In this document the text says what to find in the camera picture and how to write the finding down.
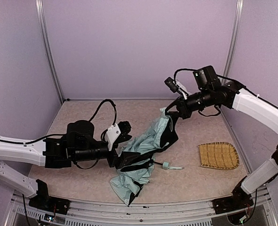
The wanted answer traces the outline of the mint green black umbrella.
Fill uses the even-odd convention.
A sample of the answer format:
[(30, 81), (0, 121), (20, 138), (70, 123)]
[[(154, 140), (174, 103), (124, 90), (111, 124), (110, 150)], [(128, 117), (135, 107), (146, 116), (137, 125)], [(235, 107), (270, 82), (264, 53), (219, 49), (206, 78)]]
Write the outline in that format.
[(149, 183), (155, 166), (155, 154), (166, 151), (177, 140), (175, 130), (179, 114), (160, 109), (161, 115), (140, 136), (133, 138), (122, 149), (123, 154), (134, 157), (126, 166), (117, 170), (117, 176), (110, 180), (115, 194), (129, 206), (139, 195), (143, 186)]

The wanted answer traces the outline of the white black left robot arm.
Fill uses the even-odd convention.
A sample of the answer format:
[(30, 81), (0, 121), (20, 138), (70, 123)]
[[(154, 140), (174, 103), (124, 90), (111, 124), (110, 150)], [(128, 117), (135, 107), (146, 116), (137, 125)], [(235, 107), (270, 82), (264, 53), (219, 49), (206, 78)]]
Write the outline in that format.
[(0, 180), (27, 198), (47, 196), (45, 182), (29, 178), (9, 167), (7, 161), (24, 162), (48, 169), (69, 168), (82, 161), (111, 161), (121, 130), (111, 125), (104, 141), (94, 139), (94, 125), (86, 120), (69, 123), (65, 134), (48, 135), (36, 140), (0, 137)]

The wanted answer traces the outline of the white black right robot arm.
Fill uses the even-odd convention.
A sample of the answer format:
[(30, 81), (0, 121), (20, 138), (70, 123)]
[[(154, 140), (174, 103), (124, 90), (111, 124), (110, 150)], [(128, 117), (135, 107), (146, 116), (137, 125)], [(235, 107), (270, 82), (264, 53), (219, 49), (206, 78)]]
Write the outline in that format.
[[(222, 84), (221, 80), (224, 77), (218, 75), (211, 65), (197, 70), (190, 69), (199, 91), (189, 94), (185, 86), (176, 79), (181, 71), (183, 69), (176, 70), (173, 77), (168, 77), (164, 81), (173, 93), (179, 94), (179, 97), (166, 108), (166, 115), (188, 119), (193, 112), (201, 114), (210, 106), (220, 114), (220, 108), (225, 106), (253, 118), (278, 135), (278, 106), (253, 93), (246, 85), (235, 79), (228, 78), (227, 83)], [(239, 182), (234, 191), (252, 194), (277, 175), (278, 145), (272, 156)]]

